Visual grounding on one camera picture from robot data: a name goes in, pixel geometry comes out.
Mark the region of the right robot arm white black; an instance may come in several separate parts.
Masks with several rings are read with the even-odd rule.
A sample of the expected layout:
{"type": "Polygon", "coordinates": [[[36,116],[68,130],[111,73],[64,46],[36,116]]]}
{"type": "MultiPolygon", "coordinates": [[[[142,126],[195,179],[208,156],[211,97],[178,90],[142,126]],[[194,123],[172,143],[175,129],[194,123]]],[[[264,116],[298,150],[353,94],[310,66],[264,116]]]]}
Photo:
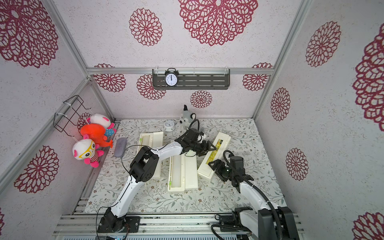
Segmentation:
{"type": "Polygon", "coordinates": [[[223,160],[209,163],[210,168],[223,181],[230,181],[240,195],[251,204],[236,208],[230,216],[215,215],[218,224],[211,225],[212,233],[223,239],[215,228],[222,232],[248,232],[256,240],[299,240],[300,235],[294,213],[288,207],[281,207],[269,198],[246,174],[244,159],[225,150],[223,160]]]}

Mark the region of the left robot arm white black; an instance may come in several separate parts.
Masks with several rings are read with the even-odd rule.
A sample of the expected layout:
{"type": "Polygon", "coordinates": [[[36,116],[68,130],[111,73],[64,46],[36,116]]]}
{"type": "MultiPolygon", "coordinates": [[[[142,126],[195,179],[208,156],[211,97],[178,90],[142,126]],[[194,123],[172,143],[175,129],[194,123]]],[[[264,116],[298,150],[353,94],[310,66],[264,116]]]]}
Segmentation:
{"type": "Polygon", "coordinates": [[[189,151],[195,152],[198,156],[204,156],[216,149],[211,141],[205,140],[205,134],[200,131],[200,121],[198,119],[192,121],[184,134],[165,146],[155,149],[142,146],[130,164],[129,178],[122,192],[115,203],[106,208],[101,222],[108,224],[110,228],[122,223],[133,198],[144,183],[153,177],[156,167],[163,160],[189,151]]]}

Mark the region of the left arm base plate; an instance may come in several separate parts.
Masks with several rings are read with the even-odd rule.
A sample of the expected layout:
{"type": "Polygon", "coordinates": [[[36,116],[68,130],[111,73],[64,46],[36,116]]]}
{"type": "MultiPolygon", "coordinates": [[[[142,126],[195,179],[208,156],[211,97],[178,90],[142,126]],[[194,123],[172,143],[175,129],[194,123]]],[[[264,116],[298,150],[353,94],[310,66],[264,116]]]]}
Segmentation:
{"type": "Polygon", "coordinates": [[[137,233],[141,217],[125,216],[121,218],[104,215],[97,228],[97,233],[137,233]]]}

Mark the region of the cream wrap dispenser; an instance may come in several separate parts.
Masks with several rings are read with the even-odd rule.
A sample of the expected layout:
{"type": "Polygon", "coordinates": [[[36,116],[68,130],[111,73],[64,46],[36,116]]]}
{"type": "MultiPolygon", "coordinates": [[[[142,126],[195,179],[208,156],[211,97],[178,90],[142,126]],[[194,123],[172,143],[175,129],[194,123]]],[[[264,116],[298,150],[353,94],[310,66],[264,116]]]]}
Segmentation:
{"type": "Polygon", "coordinates": [[[197,154],[189,151],[170,158],[168,192],[198,189],[197,154]]]}
{"type": "MultiPolygon", "coordinates": [[[[143,146],[148,146],[153,149],[162,147],[164,145],[163,137],[164,137],[163,132],[141,133],[139,137],[139,142],[138,142],[139,146],[137,148],[137,153],[140,151],[140,149],[143,146]]],[[[161,178],[161,168],[162,168],[162,163],[160,162],[157,164],[152,180],[157,180],[161,178]]]]}

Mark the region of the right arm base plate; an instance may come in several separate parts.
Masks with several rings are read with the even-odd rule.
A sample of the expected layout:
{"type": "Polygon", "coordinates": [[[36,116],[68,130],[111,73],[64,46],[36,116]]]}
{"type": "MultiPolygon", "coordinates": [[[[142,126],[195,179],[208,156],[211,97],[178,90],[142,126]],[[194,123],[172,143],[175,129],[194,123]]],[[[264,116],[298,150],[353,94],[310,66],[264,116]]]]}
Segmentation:
{"type": "Polygon", "coordinates": [[[257,227],[257,214],[251,207],[235,208],[230,215],[215,215],[215,220],[219,222],[222,232],[230,230],[252,232],[252,228],[257,227]]]}

